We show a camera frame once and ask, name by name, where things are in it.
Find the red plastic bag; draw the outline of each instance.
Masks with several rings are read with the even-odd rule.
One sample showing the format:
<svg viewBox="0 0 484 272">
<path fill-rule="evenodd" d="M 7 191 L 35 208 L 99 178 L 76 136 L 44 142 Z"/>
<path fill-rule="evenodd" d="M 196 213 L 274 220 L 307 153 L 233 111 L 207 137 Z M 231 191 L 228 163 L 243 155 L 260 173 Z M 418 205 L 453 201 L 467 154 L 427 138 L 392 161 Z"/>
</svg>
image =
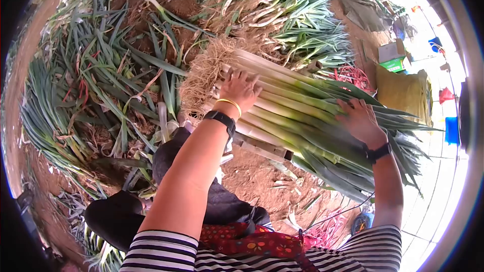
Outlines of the red plastic bag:
<svg viewBox="0 0 484 272">
<path fill-rule="evenodd" d="M 439 91 L 439 103 L 442 105 L 447 100 L 454 100 L 456 97 L 451 93 L 449 88 L 444 88 Z"/>
</svg>

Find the red floral apron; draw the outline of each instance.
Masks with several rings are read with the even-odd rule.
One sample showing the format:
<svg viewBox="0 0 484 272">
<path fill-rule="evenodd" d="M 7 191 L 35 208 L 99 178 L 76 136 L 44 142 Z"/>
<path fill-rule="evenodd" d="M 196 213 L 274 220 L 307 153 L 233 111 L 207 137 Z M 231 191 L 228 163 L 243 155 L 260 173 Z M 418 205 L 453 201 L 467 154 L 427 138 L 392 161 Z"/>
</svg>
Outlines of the red floral apron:
<svg viewBox="0 0 484 272">
<path fill-rule="evenodd" d="M 250 253 L 266 257 L 293 258 L 303 271 L 318 271 L 305 256 L 309 248 L 318 245 L 317 239 L 303 236 L 302 231 L 297 238 L 272 232 L 260 225 L 255 225 L 255 231 L 252 234 L 244 236 L 248 226 L 248 223 L 231 223 L 225 226 L 203 225 L 200 246 L 225 255 Z"/>
</svg>

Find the gold bracelet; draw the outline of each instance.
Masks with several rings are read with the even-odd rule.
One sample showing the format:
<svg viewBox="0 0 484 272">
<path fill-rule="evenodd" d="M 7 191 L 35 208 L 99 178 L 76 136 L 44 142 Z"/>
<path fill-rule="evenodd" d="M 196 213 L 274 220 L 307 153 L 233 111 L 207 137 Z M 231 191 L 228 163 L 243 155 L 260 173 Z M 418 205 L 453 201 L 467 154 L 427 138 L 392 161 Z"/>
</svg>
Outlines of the gold bracelet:
<svg viewBox="0 0 484 272">
<path fill-rule="evenodd" d="M 239 111 L 239 118 L 240 118 L 240 116 L 242 116 L 242 110 L 240 109 L 239 104 L 237 104 L 234 101 L 229 100 L 229 99 L 218 99 L 217 101 L 215 101 L 215 103 L 217 103 L 218 101 L 228 102 L 228 103 L 232 104 L 233 106 L 237 107 L 237 110 Z"/>
</svg>

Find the dirt ground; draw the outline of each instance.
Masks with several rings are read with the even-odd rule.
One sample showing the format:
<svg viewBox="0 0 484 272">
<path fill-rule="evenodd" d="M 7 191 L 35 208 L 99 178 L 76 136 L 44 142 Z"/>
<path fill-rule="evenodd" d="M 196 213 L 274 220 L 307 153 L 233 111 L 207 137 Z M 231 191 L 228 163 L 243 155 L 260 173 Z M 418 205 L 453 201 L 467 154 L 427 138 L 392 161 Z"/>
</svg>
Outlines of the dirt ground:
<svg viewBox="0 0 484 272">
<path fill-rule="evenodd" d="M 121 6 L 125 1 L 115 0 L 113 6 L 115 7 L 116 4 Z M 195 0 L 159 1 L 164 7 L 184 18 L 188 18 L 199 12 L 199 5 Z M 39 31 L 43 27 L 45 19 L 54 13 L 58 0 L 45 0 L 44 3 L 37 10 L 32 26 L 29 27 L 25 35 L 24 40 L 28 42 L 24 42 L 20 46 L 19 57 L 33 56 L 39 40 Z M 145 3 L 143 0 L 129 0 L 129 4 L 132 9 L 130 13 L 136 14 Z M 369 33 L 361 30 L 354 23 L 346 19 L 340 0 L 333 0 L 331 2 L 331 9 L 336 13 L 336 17 L 341 19 L 348 28 L 349 38 L 353 43 L 356 55 L 356 66 L 365 71 L 373 87 L 375 87 L 375 64 L 373 61 L 377 60 L 378 46 L 388 42 L 388 34 Z M 130 17 L 127 17 L 125 21 L 128 23 Z M 136 28 L 138 30 L 147 30 L 144 21 L 138 23 Z M 183 28 L 174 28 L 174 30 L 176 31 L 175 33 L 180 45 L 183 44 L 185 49 L 188 48 L 193 42 L 193 33 Z M 152 48 L 148 45 L 149 43 L 143 43 L 141 40 L 135 45 L 142 51 L 149 52 L 152 51 Z M 198 49 L 192 49 L 186 62 L 188 63 L 197 52 Z M 173 62 L 174 57 L 175 53 L 169 46 L 167 59 Z M 18 59 L 16 61 L 9 85 L 10 87 L 16 86 L 18 88 L 10 88 L 11 93 L 7 95 L 7 103 L 19 103 L 21 101 L 21 94 L 17 91 L 23 87 L 28 62 L 29 59 Z M 14 184 L 14 196 L 20 194 L 21 177 L 27 177 L 25 159 L 28 158 L 33 163 L 32 167 L 38 181 L 38 187 L 35 190 L 33 211 L 34 218 L 39 224 L 39 230 L 42 236 L 50 242 L 55 250 L 58 250 L 59 253 L 69 258 L 73 264 L 81 270 L 87 270 L 87 265 L 83 263 L 84 259 L 80 255 L 82 250 L 69 234 L 68 223 L 57 213 L 49 197 L 49 192 L 54 195 L 58 194 L 60 187 L 68 191 L 71 191 L 72 187 L 70 187 L 63 176 L 58 175 L 56 172 L 50 173 L 45 159 L 43 157 L 39 159 L 35 150 L 30 149 L 27 154 L 24 154 L 22 149 L 14 146 L 18 144 L 18 137 L 20 136 L 18 116 L 18 106 L 13 105 L 8 119 L 3 120 L 6 122 L 7 128 L 13 128 L 6 137 L 3 137 L 7 138 L 6 144 L 11 146 L 7 149 L 7 157 L 9 158 L 6 162 L 7 170 L 21 171 L 21 174 L 23 174 L 23 176 L 17 174 L 13 176 L 16 180 Z M 302 172 L 290 164 L 286 164 L 286 166 L 298 177 L 304 179 L 301 185 L 293 182 L 289 177 L 272 166 L 267 159 L 261 156 L 240 149 L 238 146 L 234 146 L 233 154 L 234 159 L 222 167 L 223 172 L 226 174 L 222 180 L 222 184 L 228 190 L 234 192 L 240 199 L 250 202 L 252 205 L 257 204 L 267 209 L 271 216 L 273 226 L 277 231 L 296 234 L 296 231 L 284 222 L 289 210 L 295 211 L 297 223 L 304 228 L 308 227 L 313 220 L 316 222 L 319 221 L 321 217 L 318 217 L 318 215 L 324 209 L 333 211 L 337 208 L 349 208 L 354 205 L 354 202 L 349 201 L 346 197 L 343 198 L 339 194 L 319 188 L 317 178 Z M 275 181 L 280 180 L 287 181 L 285 184 L 288 187 L 271 188 L 277 186 Z M 307 211 L 304 210 L 304 207 L 319 195 L 321 197 L 318 201 Z M 359 210 L 353 210 L 344 214 L 347 223 L 346 226 L 343 226 L 336 233 L 337 243 L 335 245 L 338 245 L 349 233 L 349 225 L 357 214 L 359 214 Z"/>
</svg>

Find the green box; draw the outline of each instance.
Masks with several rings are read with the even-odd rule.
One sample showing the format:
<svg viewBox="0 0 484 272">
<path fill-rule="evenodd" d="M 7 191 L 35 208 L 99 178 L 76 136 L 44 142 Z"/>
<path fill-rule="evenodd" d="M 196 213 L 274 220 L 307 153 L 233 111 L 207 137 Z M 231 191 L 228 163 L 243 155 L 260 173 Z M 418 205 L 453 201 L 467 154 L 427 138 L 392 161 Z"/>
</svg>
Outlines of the green box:
<svg viewBox="0 0 484 272">
<path fill-rule="evenodd" d="M 380 65 L 386 68 L 387 70 L 389 70 L 390 72 L 395 73 L 406 69 L 405 66 L 407 63 L 405 60 L 408 60 L 408 59 L 406 57 L 396 58 L 390 61 L 382 62 L 380 63 Z"/>
</svg>

